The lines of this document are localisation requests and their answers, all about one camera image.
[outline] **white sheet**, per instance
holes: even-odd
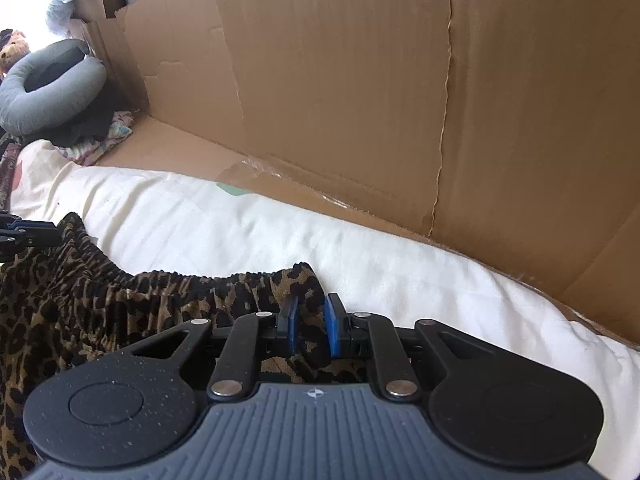
[[[604,406],[591,465],[615,480],[640,472],[640,354],[475,262],[255,194],[233,196],[213,182],[81,168],[43,140],[22,151],[17,171],[14,214],[58,222],[77,212],[127,272],[227,276],[306,261],[350,311],[384,314],[398,326],[432,317],[567,372]]]

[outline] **white fabric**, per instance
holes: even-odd
[[[605,425],[591,465],[640,472],[640,354],[568,322],[547,300],[462,256],[214,182],[172,173],[81,168],[47,141],[27,146],[12,212],[58,222],[75,211],[127,272],[228,276],[305,261],[350,311],[398,326],[432,317],[562,370],[600,397]]]

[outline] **crosshair logo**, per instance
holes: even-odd
[[[324,391],[320,388],[311,388],[307,393],[309,397],[313,397],[314,399],[319,399],[324,395]]]

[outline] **leopard print garment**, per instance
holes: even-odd
[[[153,271],[132,276],[90,240],[78,215],[60,222],[59,247],[31,248],[0,269],[0,474],[21,478],[36,462],[22,407],[45,379],[183,321],[229,326],[242,314],[277,312],[300,298],[298,354],[273,358],[262,371],[295,382],[362,380],[359,364],[330,363],[322,318],[324,293],[307,264],[272,274],[228,278]]]

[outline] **stuffed animal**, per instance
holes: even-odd
[[[0,32],[0,77],[30,52],[29,43],[19,30],[6,28]]]

